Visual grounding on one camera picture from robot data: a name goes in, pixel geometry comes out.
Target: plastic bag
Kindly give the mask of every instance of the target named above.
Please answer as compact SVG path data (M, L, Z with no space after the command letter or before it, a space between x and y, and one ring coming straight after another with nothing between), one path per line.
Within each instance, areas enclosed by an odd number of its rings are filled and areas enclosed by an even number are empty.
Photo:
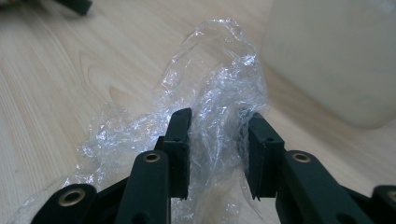
M106 104L79 148L77 170L28 200L9 223L28 223L58 189L74 183L98 191L128 176L134 158L164 135L173 112L190 107L191 180L187 200L172 200L172 223L238 223L251 203L244 175L246 121L264 112L267 92L256 52L231 19L205 21L181 45L153 91L156 113L134 118Z

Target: crumpled plastic wrap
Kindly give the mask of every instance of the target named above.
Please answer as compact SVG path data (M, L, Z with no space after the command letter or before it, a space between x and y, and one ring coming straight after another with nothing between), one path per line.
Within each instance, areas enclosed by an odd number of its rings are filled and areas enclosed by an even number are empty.
M246 121L268 100L256 52L231 19L204 21L190 33L153 91L156 112L139 117L106 104L78 148L77 170L29 199L8 223L29 223L56 190L74 183L98 191L131 172L134 158L152 150L173 112L192 109L191 179L187 200L172 199L172 223L238 223L251 203L244 175Z

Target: wooden table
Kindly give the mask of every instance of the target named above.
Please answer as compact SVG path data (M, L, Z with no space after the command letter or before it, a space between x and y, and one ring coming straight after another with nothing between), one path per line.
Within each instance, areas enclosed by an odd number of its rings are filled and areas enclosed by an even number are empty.
M52 1L0 9L0 223L32 194L74 171L77 147L106 102L152 110L150 91L184 36L204 20L231 17L256 49L272 0L96 0L79 17ZM396 185L396 121L351 127L264 68L268 120L287 149L316 155L341 184L370 195ZM274 201L259 203L277 223ZM240 223L249 223L242 211Z

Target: plastic container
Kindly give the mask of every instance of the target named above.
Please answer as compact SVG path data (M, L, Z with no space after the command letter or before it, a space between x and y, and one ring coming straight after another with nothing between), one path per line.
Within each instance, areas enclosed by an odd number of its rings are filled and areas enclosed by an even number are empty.
M262 59L338 117L396 117L396 1L276 0Z

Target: brass insert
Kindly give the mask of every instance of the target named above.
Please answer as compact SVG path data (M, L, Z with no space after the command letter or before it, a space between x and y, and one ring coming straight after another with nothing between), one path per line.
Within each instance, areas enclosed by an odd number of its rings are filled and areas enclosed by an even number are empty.
M150 153L144 157L144 160L146 162L155 162L158 161L159 159L160 159L160 155L157 153Z
M293 159L295 161L299 161L299 162L311 162L311 158L309 158L307 155L303 154L303 153L294 153L292 155Z
M84 189L70 189L59 198L58 203L60 206L67 207L81 202L84 197Z

